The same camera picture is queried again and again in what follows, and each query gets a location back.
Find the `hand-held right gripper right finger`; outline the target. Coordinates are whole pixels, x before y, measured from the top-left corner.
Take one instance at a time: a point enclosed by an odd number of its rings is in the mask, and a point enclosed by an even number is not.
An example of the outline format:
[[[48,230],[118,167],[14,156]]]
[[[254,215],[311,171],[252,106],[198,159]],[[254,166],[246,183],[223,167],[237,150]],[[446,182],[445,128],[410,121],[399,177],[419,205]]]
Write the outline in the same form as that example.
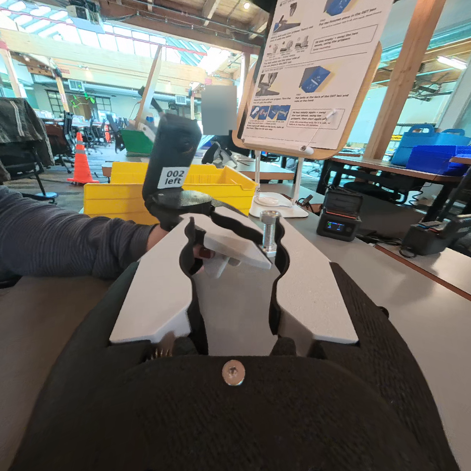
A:
[[[355,345],[352,323],[330,260],[284,218],[275,225],[279,271],[269,306],[271,332],[294,341],[308,356],[316,341]]]

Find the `black power station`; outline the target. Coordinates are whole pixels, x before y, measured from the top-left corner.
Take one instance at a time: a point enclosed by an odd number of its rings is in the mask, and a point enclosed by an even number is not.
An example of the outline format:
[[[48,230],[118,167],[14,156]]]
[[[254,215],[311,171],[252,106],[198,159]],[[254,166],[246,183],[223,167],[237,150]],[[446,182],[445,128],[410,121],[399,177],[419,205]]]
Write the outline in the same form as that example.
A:
[[[363,196],[342,187],[327,190],[316,233],[319,236],[352,242],[361,225]]]
[[[466,236],[470,229],[470,214],[453,216],[448,221],[420,222],[410,226],[398,252],[409,259],[438,254]]]

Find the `orange traffic cone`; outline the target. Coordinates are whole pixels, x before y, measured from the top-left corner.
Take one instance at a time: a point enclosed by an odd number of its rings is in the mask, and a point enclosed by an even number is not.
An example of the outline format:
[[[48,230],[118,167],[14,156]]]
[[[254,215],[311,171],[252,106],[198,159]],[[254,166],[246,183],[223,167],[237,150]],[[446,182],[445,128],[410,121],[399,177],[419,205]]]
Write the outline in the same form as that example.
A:
[[[91,174],[87,155],[85,153],[82,134],[76,133],[75,156],[74,156],[74,172],[67,181],[74,185],[98,184],[98,180],[94,180]]]

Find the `thin wooden stick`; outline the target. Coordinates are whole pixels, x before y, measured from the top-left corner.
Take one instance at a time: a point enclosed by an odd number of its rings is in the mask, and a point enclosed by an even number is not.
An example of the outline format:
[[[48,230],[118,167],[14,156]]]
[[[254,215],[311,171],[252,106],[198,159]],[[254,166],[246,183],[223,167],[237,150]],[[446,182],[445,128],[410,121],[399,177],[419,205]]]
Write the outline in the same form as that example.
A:
[[[162,49],[163,49],[163,45],[158,44],[156,54],[150,68],[149,76],[148,76],[146,85],[144,87],[138,113],[135,119],[136,126],[139,126],[139,124],[141,123],[144,124],[145,118],[149,112],[149,109],[151,106],[151,100],[154,97],[157,80],[159,78],[161,67],[162,67]]]

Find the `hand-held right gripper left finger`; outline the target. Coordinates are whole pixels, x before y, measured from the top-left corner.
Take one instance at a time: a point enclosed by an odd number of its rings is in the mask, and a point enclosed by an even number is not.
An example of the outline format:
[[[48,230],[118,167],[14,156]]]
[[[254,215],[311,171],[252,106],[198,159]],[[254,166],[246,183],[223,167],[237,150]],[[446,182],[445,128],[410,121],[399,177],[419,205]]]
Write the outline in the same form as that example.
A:
[[[195,219],[185,218],[140,259],[109,337],[111,344],[148,340],[165,350],[174,339],[189,336],[198,353],[208,354],[190,273],[195,241]]]

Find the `wood edged desk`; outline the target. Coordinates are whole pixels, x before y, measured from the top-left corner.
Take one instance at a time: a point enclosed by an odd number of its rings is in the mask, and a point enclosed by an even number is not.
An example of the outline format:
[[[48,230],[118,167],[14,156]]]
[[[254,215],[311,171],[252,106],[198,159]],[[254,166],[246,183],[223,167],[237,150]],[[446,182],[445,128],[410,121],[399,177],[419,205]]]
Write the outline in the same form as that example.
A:
[[[230,161],[227,163],[228,166],[235,169],[241,174],[255,180],[256,172],[256,161],[254,159],[243,159],[239,154],[234,154],[237,162]],[[110,160],[106,160],[102,164],[103,175],[107,178],[111,177],[111,169],[113,162],[144,162],[148,163],[149,157],[146,154],[130,153],[126,150],[118,152],[116,155],[112,155]],[[295,173],[291,170],[279,167],[269,162],[260,162],[260,182],[267,182],[270,180],[294,180]]]

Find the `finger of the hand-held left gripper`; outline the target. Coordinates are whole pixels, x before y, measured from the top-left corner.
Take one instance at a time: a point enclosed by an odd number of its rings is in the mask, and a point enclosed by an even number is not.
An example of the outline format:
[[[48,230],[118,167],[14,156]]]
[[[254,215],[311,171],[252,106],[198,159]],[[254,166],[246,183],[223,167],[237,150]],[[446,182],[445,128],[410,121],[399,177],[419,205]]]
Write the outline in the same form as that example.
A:
[[[203,261],[204,272],[210,278],[219,278],[227,265],[244,263],[263,270],[269,270],[272,266],[256,243],[238,235],[205,231],[203,240],[204,247],[215,253],[212,258]]]
[[[241,213],[226,207],[215,207],[210,218],[217,226],[229,230],[242,239],[262,241],[263,234],[260,227]]]

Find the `brown top office desk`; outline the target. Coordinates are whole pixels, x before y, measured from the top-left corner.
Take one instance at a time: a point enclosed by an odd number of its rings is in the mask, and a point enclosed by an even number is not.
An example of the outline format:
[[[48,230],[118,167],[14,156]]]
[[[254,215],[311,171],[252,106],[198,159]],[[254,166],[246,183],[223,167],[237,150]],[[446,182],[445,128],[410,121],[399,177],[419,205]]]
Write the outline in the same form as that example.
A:
[[[426,183],[442,186],[438,196],[428,208],[423,221],[435,221],[445,207],[452,191],[458,188],[463,177],[446,176],[430,172],[410,170],[381,160],[363,160],[358,157],[333,156],[324,161],[316,192],[324,195],[331,173],[333,186],[339,186],[343,175],[353,176],[365,182],[374,182],[391,190],[408,195],[420,190]]]

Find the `wooden board with instruction sheet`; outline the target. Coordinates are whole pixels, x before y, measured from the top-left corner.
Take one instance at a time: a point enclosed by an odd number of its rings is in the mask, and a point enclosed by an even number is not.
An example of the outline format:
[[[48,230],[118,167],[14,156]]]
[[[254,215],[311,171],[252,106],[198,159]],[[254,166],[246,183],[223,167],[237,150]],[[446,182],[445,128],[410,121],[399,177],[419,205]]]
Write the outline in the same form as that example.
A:
[[[394,1],[254,1],[269,12],[234,143],[325,160],[343,149],[380,62]]]

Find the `steel hex bolt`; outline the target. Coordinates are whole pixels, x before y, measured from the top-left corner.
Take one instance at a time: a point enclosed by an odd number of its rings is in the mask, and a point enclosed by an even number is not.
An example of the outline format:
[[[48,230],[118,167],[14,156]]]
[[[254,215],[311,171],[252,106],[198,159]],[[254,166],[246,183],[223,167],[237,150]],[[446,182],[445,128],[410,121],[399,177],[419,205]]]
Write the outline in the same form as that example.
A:
[[[268,258],[273,258],[276,255],[277,244],[275,242],[275,229],[277,218],[270,220],[263,220],[263,236],[261,249]]]

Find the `green plastic bin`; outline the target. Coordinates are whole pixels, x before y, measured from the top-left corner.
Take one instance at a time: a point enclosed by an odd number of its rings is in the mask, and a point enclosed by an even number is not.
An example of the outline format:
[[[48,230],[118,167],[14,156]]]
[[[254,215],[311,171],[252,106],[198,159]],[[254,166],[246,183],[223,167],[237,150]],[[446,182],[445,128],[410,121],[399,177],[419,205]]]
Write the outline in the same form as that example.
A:
[[[142,131],[121,129],[122,140],[128,156],[149,156],[153,141]]]

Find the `black and white handheld device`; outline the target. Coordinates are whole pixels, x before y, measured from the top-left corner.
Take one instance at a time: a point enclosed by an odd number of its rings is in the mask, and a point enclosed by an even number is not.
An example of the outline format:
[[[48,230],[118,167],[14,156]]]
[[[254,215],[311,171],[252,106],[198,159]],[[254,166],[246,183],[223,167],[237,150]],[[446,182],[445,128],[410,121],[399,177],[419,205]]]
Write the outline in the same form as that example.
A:
[[[238,165],[238,161],[232,151],[230,151],[227,147],[221,146],[219,142],[215,142],[205,152],[204,156],[202,157],[201,164],[211,164],[219,169],[225,166],[235,169]]]

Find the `blue plastic bin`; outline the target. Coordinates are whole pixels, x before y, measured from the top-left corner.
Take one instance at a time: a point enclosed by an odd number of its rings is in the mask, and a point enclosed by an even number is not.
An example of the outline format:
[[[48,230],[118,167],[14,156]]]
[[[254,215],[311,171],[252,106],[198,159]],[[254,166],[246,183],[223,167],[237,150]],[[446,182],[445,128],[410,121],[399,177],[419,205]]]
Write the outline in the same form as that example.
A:
[[[470,154],[470,145],[418,145],[413,148],[406,169],[461,177],[465,174],[467,166],[450,160],[456,156],[470,157]]]

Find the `person's left forearm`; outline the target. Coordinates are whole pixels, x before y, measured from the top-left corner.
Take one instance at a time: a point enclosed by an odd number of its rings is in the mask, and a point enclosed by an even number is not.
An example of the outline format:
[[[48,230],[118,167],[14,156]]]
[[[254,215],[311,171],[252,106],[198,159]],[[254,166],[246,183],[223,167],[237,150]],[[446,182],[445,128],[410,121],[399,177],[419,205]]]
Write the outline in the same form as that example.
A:
[[[0,279],[117,278],[168,234],[160,225],[90,218],[0,189]]]

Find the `yellow plastic bin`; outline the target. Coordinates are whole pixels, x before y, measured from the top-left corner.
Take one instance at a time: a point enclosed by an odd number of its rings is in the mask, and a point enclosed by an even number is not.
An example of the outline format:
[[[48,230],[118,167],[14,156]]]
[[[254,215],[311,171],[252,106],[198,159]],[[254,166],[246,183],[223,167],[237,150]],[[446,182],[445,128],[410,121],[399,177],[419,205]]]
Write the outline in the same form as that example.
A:
[[[157,219],[149,214],[142,198],[147,167],[144,162],[114,162],[110,183],[84,186],[84,214],[156,224]],[[219,169],[210,164],[192,164],[183,188],[206,193],[248,215],[257,184],[229,166]]]

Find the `ceiling mounted projector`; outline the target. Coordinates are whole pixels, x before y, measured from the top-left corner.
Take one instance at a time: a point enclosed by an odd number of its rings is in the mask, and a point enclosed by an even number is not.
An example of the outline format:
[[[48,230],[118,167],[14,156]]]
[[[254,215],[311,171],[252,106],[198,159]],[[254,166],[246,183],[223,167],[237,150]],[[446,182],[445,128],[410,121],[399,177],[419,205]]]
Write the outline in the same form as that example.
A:
[[[70,0],[66,7],[75,27],[104,34],[100,4],[92,0]]]

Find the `light wooden post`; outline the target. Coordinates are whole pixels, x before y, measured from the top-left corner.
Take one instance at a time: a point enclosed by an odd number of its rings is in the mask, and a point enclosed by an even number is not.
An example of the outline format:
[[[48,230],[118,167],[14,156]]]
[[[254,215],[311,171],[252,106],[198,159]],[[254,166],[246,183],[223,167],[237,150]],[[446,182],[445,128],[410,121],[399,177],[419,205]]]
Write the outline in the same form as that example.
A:
[[[444,5],[445,0],[417,1],[363,160],[383,159]]]

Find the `person's left hand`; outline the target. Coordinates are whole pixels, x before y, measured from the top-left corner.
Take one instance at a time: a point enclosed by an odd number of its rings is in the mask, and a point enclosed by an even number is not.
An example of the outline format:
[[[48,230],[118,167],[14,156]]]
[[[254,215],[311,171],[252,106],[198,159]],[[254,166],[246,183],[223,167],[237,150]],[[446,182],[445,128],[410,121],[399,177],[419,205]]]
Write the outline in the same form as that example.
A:
[[[161,225],[155,225],[151,228],[149,236],[146,241],[145,252],[149,252],[154,246],[156,246],[163,238],[168,235],[169,231],[162,229]],[[202,239],[196,238],[193,243],[193,255],[195,263],[192,267],[194,273],[201,273],[203,268],[203,262],[210,260],[215,256],[213,250],[208,249],[204,244],[200,244]]]

